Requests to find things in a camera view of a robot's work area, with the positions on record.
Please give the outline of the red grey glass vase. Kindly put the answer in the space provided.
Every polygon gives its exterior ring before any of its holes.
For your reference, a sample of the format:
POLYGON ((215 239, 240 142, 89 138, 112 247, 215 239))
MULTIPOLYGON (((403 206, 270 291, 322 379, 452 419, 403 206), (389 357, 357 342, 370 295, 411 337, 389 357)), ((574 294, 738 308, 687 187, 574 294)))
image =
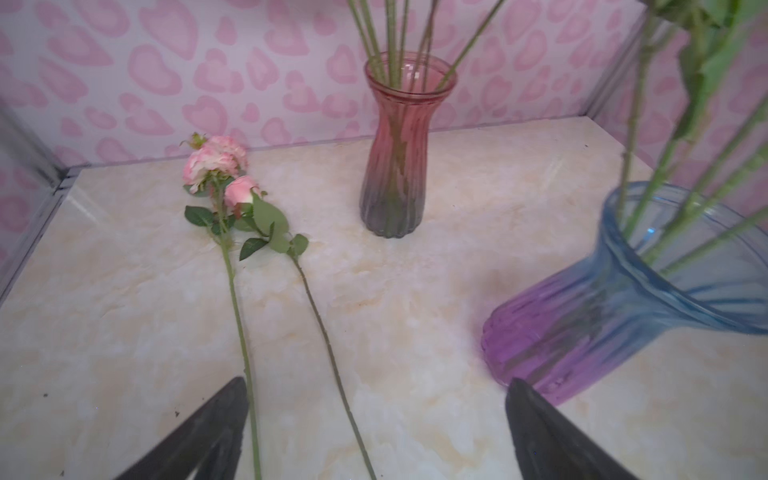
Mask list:
POLYGON ((400 90, 364 73, 378 107, 378 124, 360 194, 366 228, 384 238, 402 238, 421 223, 425 208, 428 136, 433 115, 452 93, 458 75, 444 60, 404 54, 400 90))

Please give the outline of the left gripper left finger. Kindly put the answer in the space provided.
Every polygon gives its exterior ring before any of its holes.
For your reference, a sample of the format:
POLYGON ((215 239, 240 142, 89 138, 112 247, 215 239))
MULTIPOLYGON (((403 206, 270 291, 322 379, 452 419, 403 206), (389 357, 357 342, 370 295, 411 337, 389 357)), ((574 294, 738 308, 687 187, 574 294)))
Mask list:
POLYGON ((119 477, 232 480, 248 411, 245 380, 235 377, 119 477))

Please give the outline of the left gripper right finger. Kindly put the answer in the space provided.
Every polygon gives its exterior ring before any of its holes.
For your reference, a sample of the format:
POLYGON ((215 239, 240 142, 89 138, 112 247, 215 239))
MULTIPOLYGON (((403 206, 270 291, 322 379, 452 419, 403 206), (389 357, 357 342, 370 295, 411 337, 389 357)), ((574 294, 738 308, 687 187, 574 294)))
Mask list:
POLYGON ((524 480, 637 480, 526 381, 511 381, 505 411, 524 480))

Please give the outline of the purple glass vase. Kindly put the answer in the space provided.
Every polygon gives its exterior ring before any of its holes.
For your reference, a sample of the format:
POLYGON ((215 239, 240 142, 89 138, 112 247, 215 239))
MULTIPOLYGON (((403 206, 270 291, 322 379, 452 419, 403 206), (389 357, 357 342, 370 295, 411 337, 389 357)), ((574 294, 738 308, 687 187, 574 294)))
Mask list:
POLYGON ((761 227, 660 274, 743 220, 727 206, 708 209, 653 265, 643 261, 685 197, 683 188, 661 187, 625 239, 615 215, 617 195, 609 195, 593 252, 500 305, 485 322, 480 347, 491 376, 504 385, 523 379, 560 404, 668 330, 765 334, 767 233, 761 227))

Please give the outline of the small pink spray rose stem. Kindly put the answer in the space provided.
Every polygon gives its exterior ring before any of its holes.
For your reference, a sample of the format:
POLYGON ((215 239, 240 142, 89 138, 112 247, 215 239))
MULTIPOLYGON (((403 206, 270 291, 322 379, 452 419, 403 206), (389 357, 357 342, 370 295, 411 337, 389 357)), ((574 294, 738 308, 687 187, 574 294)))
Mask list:
POLYGON ((242 320, 241 308, 235 285, 235 268, 231 250, 234 246, 233 228, 234 208, 225 200, 226 189, 237 180, 247 168, 245 150, 230 137, 207 137, 194 133, 184 141, 192 148, 192 153, 183 169, 184 189, 192 196, 205 197, 211 206, 187 206, 185 219, 206 230, 210 238, 219 246, 228 278, 228 288, 236 322, 239 345, 243 358, 243 373, 248 401, 248 421, 251 434, 253 459, 253 477, 263 477, 256 420, 255 400, 251 358, 246 339, 246 329, 242 320))

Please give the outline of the peach spray rose stem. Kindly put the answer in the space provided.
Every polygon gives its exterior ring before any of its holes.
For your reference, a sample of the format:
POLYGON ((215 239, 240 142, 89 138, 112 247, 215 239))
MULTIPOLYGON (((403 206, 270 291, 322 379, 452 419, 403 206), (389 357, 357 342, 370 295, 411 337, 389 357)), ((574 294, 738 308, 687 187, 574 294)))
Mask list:
MULTIPOLYGON (((764 1, 647 1, 641 18, 639 50, 644 17, 650 4, 655 7, 657 20, 652 61, 667 47, 678 31, 684 30, 688 34, 687 44, 677 55, 687 103, 662 150, 652 176, 633 208, 627 206, 628 184, 624 217, 622 222, 618 223, 625 239, 634 234, 653 195, 671 177, 672 160, 678 147, 681 144, 689 147, 697 145, 704 130, 710 101, 720 89, 749 36, 747 24, 767 7, 764 1)), ((761 99, 699 176, 675 215, 665 226, 659 228, 655 242, 641 255, 647 265, 653 265, 669 245, 708 209, 766 164, 767 146, 761 144, 712 194, 705 192, 736 149, 766 119, 767 101, 761 99)))

